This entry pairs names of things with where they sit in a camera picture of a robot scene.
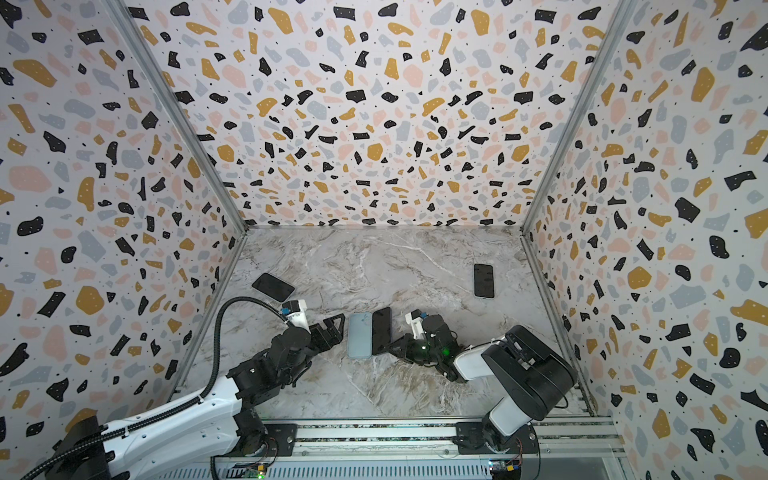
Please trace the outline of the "light green phone case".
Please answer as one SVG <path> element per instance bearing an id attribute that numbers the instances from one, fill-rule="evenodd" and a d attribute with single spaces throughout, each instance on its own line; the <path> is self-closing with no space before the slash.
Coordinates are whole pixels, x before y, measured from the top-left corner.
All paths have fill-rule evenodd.
<path id="1" fill-rule="evenodd" d="M 354 313 L 350 316 L 347 345 L 350 359 L 367 359 L 372 356 L 372 314 L 370 312 Z"/>

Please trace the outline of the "black phone blue back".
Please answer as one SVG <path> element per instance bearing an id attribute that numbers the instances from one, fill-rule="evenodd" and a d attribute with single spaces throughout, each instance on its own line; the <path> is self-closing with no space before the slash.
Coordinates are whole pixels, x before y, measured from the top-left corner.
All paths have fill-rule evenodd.
<path id="1" fill-rule="evenodd" d="M 392 310 L 384 307 L 372 314 L 372 354 L 384 354 L 392 341 Z"/>

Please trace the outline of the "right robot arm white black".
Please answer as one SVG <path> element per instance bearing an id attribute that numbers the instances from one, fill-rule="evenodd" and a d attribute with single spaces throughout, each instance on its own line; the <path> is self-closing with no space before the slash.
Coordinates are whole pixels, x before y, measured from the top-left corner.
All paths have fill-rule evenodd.
<path id="1" fill-rule="evenodd" d="M 478 423 L 456 426 L 453 443 L 462 453 L 506 453 L 521 448 L 520 432 L 568 406 L 567 393 L 577 383 L 570 365 L 522 325 L 489 342 L 462 346 L 442 316 L 415 310 L 406 315 L 411 331 L 375 349 L 408 363 L 435 369 L 446 380 L 467 383 L 494 378 L 503 398 Z"/>

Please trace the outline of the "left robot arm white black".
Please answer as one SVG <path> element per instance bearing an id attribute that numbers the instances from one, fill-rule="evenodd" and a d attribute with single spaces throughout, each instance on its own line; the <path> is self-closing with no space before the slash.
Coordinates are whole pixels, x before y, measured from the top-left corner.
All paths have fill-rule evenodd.
<path id="1" fill-rule="evenodd" d="M 315 356 L 338 345 L 342 314 L 308 327 L 289 324 L 269 348 L 200 391 L 141 415 L 78 422 L 27 478 L 152 479 L 193 461 L 259 447 L 269 431 L 256 408 L 295 386 Z"/>

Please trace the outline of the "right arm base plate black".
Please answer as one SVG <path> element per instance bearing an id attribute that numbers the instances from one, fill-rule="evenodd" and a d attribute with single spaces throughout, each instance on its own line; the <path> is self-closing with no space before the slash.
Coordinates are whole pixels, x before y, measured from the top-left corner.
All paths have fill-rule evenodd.
<path id="1" fill-rule="evenodd" d="M 459 422 L 451 439 L 462 455 L 537 454 L 539 443 L 533 426 L 524 424 L 514 434 L 499 433 L 489 421 Z"/>

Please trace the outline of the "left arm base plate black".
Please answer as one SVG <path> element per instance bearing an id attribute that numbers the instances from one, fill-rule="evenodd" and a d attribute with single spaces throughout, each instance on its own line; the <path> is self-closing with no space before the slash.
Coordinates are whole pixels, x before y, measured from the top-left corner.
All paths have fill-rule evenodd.
<path id="1" fill-rule="evenodd" d="M 296 423 L 268 423 L 261 431 L 240 438 L 230 456 L 290 457 L 297 440 Z"/>

